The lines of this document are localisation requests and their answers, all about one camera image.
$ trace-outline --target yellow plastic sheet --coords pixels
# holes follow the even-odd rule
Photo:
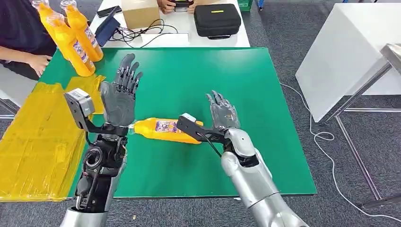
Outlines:
[[[98,100],[104,77],[71,80]],[[61,201],[85,145],[60,84],[38,83],[0,141],[0,201]]]

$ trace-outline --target black wire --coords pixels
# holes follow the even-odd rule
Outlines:
[[[89,140],[88,132],[87,132],[87,131],[85,132],[85,140],[87,141],[87,143],[88,143],[89,146],[91,146],[91,147],[94,146],[94,144]]]
[[[151,43],[153,40],[155,40],[157,37],[159,37],[159,36],[162,36],[162,35],[165,35],[165,34],[172,34],[172,33],[162,33],[162,34],[160,34],[160,35],[158,35],[158,36],[156,36],[156,37],[154,37],[153,39],[151,39],[147,44],[145,44],[145,45],[143,45],[143,46],[141,46],[140,48],[142,48],[142,47],[144,47],[144,46],[146,46],[146,45],[148,45],[149,43]]]
[[[205,135],[198,133],[198,135],[202,136],[204,139],[206,139],[206,141],[212,146],[212,148],[214,149],[214,151],[216,152],[216,154],[221,157],[220,152],[217,150],[217,148],[213,145],[213,143],[209,140],[209,138],[207,138]]]
[[[161,22],[161,25],[155,25],[154,23],[157,22],[157,21],[160,21],[160,22]],[[156,36],[155,38],[153,38],[152,40],[150,40],[150,42],[152,42],[152,41],[155,40],[157,37],[159,37],[159,36],[161,36],[161,35],[163,35],[163,34],[171,34],[171,33],[162,33],[163,30],[164,30],[164,28],[165,28],[165,26],[166,26],[166,27],[172,27],[172,28],[174,28],[174,29],[175,29],[175,32],[178,33],[178,30],[177,30],[176,27],[174,27],[174,26],[172,26],[172,25],[166,25],[163,19],[156,19],[156,20],[154,20],[147,28],[145,28],[145,29],[143,29],[143,30],[141,29],[140,31],[137,31],[137,32],[135,32],[135,31],[133,31],[133,30],[131,30],[131,29],[129,29],[129,28],[117,27],[116,30],[114,31],[112,37],[110,37],[109,40],[110,40],[110,41],[123,41],[123,42],[125,42],[128,46],[130,46],[131,48],[134,48],[134,47],[131,46],[128,42],[131,42],[132,40],[134,40],[135,38],[137,38],[137,37],[140,36],[141,34],[146,34],[146,32],[148,32],[149,30],[152,30],[152,29],[155,29],[155,28],[160,29],[160,31],[158,32],[158,34],[160,34],[160,35],[158,35],[158,36]],[[120,38],[114,37],[116,34],[120,34],[121,37],[120,37]]]

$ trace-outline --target bottle label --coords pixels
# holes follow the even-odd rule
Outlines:
[[[88,56],[87,53],[85,53],[84,49],[82,48],[81,44],[78,42],[78,40],[72,45],[74,47],[75,51],[77,52],[78,56],[81,58],[81,60],[85,63],[88,61]]]
[[[85,34],[87,35],[88,39],[90,40],[90,43],[92,44],[93,47],[97,46],[97,41],[95,39],[95,36],[93,35],[92,31],[90,30],[89,27],[85,29]]]
[[[178,132],[181,130],[177,128],[177,122],[175,121],[157,121],[155,131],[157,132]]]

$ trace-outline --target metal pole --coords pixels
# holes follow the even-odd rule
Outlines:
[[[370,174],[367,171],[365,164],[363,163],[361,157],[359,156],[359,153],[358,153],[357,149],[355,148],[354,143],[352,142],[351,138],[349,137],[348,132],[345,129],[344,124],[342,123],[340,117],[335,116],[335,119],[337,120],[337,123],[339,124],[341,131],[344,134],[345,139],[347,140],[349,147],[352,150],[352,154],[354,155],[354,157],[358,163],[358,166],[361,169],[361,171],[364,175],[364,178],[367,181],[367,184],[369,185],[370,190],[373,192],[373,195],[375,196],[376,200],[381,199],[382,197],[380,196],[379,191],[377,190],[375,184],[373,183],[372,178],[370,177]]]
[[[347,108],[344,112],[380,112],[380,113],[401,113],[401,109],[392,108]]]
[[[338,116],[350,105],[352,105],[357,98],[359,98],[366,90],[368,90],[376,81],[378,81],[388,70],[392,68],[391,64],[387,62],[379,69],[358,91],[355,92],[343,105],[341,105],[327,120],[326,123],[333,117]]]
[[[0,106],[3,106],[6,108],[8,111],[12,112],[14,115],[17,114],[18,110],[15,109],[14,107],[10,106],[8,103],[6,103],[3,99],[0,98]]]
[[[367,203],[362,205],[362,208],[370,209],[370,208],[375,208],[375,207],[378,207],[378,206],[392,204],[392,203],[395,203],[395,202],[401,202],[401,194],[385,197],[385,198],[382,198],[382,199],[379,199],[379,200],[375,200],[375,201],[371,201],[371,202],[367,202]]]
[[[0,115],[0,119],[14,119],[14,115]]]

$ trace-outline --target yellow plastic bottle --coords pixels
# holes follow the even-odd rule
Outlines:
[[[60,7],[65,10],[68,24],[74,30],[89,59],[94,62],[100,61],[103,58],[103,51],[87,24],[87,18],[78,11],[77,2],[75,0],[62,0]]]
[[[64,16],[52,14],[46,20],[54,29],[54,42],[60,47],[63,55],[69,59],[77,74],[82,77],[92,75],[95,72],[95,66],[71,28],[65,24]]]
[[[40,21],[42,22],[44,28],[46,28],[47,33],[50,37],[55,40],[55,33],[53,27],[47,22],[47,18],[52,14],[58,14],[49,6],[48,0],[32,0],[32,6],[38,10]]]
[[[181,143],[200,144],[191,136],[177,128],[177,121],[173,119],[148,118],[134,123],[134,132],[149,139],[168,140]]]

